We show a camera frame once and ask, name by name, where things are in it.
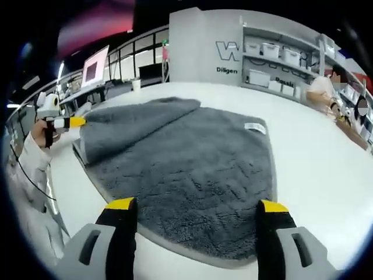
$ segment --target gray towel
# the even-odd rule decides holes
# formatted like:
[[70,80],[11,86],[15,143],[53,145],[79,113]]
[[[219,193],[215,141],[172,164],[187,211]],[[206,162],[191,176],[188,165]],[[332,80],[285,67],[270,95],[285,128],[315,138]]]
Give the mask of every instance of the gray towel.
[[107,200],[138,199],[139,233],[219,267],[252,259],[255,207],[273,198],[275,173],[268,135],[245,123],[263,120],[176,98],[86,118],[87,173]]

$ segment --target black cable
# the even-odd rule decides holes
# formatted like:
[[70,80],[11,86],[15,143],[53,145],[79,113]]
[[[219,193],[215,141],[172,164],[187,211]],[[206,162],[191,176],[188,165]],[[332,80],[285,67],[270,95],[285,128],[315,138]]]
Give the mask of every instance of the black cable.
[[55,198],[50,197],[49,195],[47,195],[45,192],[43,192],[41,189],[39,189],[39,187],[38,187],[34,182],[32,182],[32,180],[30,179],[30,177],[26,174],[25,170],[23,169],[21,163],[19,162],[18,156],[17,156],[16,152],[14,151],[13,146],[12,146],[11,144],[10,144],[10,148],[12,149],[13,154],[14,154],[14,156],[16,157],[16,161],[18,162],[19,167],[21,167],[21,169],[22,169],[22,171],[23,171],[23,174],[27,177],[27,179],[29,179],[30,183],[32,183],[32,185],[34,185],[34,187],[37,188],[37,189],[38,189],[42,194],[44,194],[47,198],[49,198],[50,200],[54,200],[54,201],[56,201]]

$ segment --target ceiling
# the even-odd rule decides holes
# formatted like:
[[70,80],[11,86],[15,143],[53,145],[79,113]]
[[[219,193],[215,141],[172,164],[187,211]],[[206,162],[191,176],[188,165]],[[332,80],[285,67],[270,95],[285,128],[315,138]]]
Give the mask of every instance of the ceiling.
[[[15,0],[11,5],[20,5],[20,1]],[[12,38],[8,40],[9,57],[13,58],[13,64],[7,73],[9,79],[15,81],[11,92],[15,88],[21,88],[28,80],[35,75],[39,75],[39,84],[45,84],[55,79],[58,72],[59,61],[55,59],[57,51],[57,38],[60,27],[69,19],[81,13],[83,10],[92,7],[100,0],[59,0],[55,1],[25,1],[22,8],[17,8],[19,22],[8,29],[5,36]],[[348,8],[338,7],[335,2],[314,5],[312,1],[276,1],[273,3],[264,1],[249,0],[229,0],[225,4],[221,1],[211,0],[136,0],[135,19],[133,33],[118,34],[97,43],[91,44],[80,53],[74,55],[71,61],[72,68],[81,67],[82,62],[90,54],[100,49],[105,44],[110,43],[111,47],[118,46],[130,38],[145,31],[168,24],[168,17],[171,12],[185,8],[197,6],[201,10],[208,9],[246,9],[279,15],[296,22],[300,22],[320,33],[325,33],[333,38],[341,48],[347,50],[362,66],[367,73],[373,76],[369,62],[371,58],[360,57],[361,46],[351,39],[350,27],[357,32],[358,38],[367,43],[371,40],[370,31],[365,29],[369,14],[364,14],[365,10],[360,7]],[[25,42],[31,42],[34,47],[31,55],[23,61],[18,60],[17,54],[20,47]],[[12,96],[15,102],[22,101],[30,92],[18,90]]]

